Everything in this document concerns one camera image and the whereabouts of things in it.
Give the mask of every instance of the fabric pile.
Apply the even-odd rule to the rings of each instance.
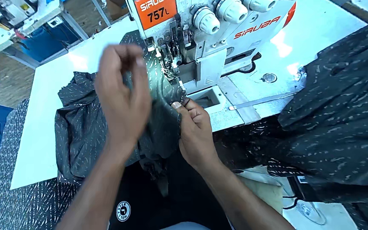
[[[126,166],[143,158],[167,158],[177,149],[180,138],[180,117],[170,105],[182,102],[186,93],[177,80],[169,82],[164,77],[155,52],[147,52],[138,30],[125,34],[120,43],[143,48],[152,98],[148,124]],[[95,76],[74,72],[70,83],[58,93],[64,106],[55,117],[56,163],[62,182],[80,185],[104,147],[107,124],[95,92]],[[123,77],[131,88],[130,72]]]
[[[368,26],[318,53],[279,114],[227,130],[273,175],[306,175],[324,202],[368,202]]]

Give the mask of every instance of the garment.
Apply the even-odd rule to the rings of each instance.
[[[162,197],[155,181],[138,162],[127,166],[121,178],[109,230],[159,230],[180,222],[195,222],[213,230],[230,230],[228,219],[202,176],[182,157],[179,150],[163,159],[168,196]],[[118,206],[126,202],[131,210],[124,221]]]
[[[51,230],[59,222],[78,186],[44,180],[10,190],[27,114],[28,99],[7,117],[0,146],[0,229]]]
[[[182,102],[185,91],[177,79],[169,82],[164,77],[156,53],[147,52],[138,30],[125,34],[120,43],[135,43],[144,49],[152,98],[149,121],[126,166],[141,158],[167,158],[177,148],[180,138],[180,117],[170,105]],[[56,163],[62,182],[80,185],[105,143],[107,124],[95,92],[95,76],[74,72],[70,83],[58,93],[64,106],[55,116]],[[130,72],[123,78],[131,88]]]
[[[279,114],[274,158],[330,182],[368,185],[368,26],[319,52]]]
[[[368,26],[305,71],[305,88],[277,117],[228,129],[225,141],[272,175],[304,174],[320,201],[368,202]]]

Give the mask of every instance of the hand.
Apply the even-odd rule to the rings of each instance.
[[[171,105],[181,113],[181,139],[178,144],[187,163],[200,172],[208,165],[221,162],[212,139],[210,117],[190,98],[186,98],[183,105],[180,102]]]
[[[150,113],[151,96],[142,53],[136,45],[110,45],[100,59],[95,90],[106,117],[108,140],[116,148],[136,143]],[[127,70],[132,73],[132,92],[122,80]]]

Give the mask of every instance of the sewing machine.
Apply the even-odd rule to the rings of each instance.
[[[36,13],[37,7],[37,0],[0,0],[0,23],[9,29],[17,29]]]
[[[188,94],[250,73],[260,47],[292,18],[295,0],[126,0],[148,51]]]

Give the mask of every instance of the siruba logo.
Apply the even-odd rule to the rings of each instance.
[[[149,0],[143,4],[140,4],[140,8],[141,11],[145,11],[147,9],[150,9],[150,7],[155,6],[161,2],[163,2],[164,0]]]
[[[251,32],[253,32],[253,31],[257,31],[258,29],[265,28],[265,27],[267,27],[268,25],[270,25],[270,24],[272,24],[272,23],[276,23],[276,22],[278,22],[278,21],[279,21],[279,19],[280,19],[280,16],[278,16],[278,17],[276,17],[276,18],[274,18],[274,19],[272,19],[272,20],[268,20],[268,21],[266,21],[266,22],[264,22],[264,23],[261,23],[261,25],[259,25],[259,27],[258,27],[258,28],[257,28],[257,25],[256,25],[255,27],[251,27],[251,28],[249,28],[249,29],[246,29],[246,30],[244,30],[244,31],[241,31],[241,32],[239,32],[239,33],[235,34],[235,38],[234,38],[234,39],[237,39],[237,38],[240,38],[240,37],[242,37],[242,36],[245,36],[245,34],[247,34],[247,33],[251,33]]]

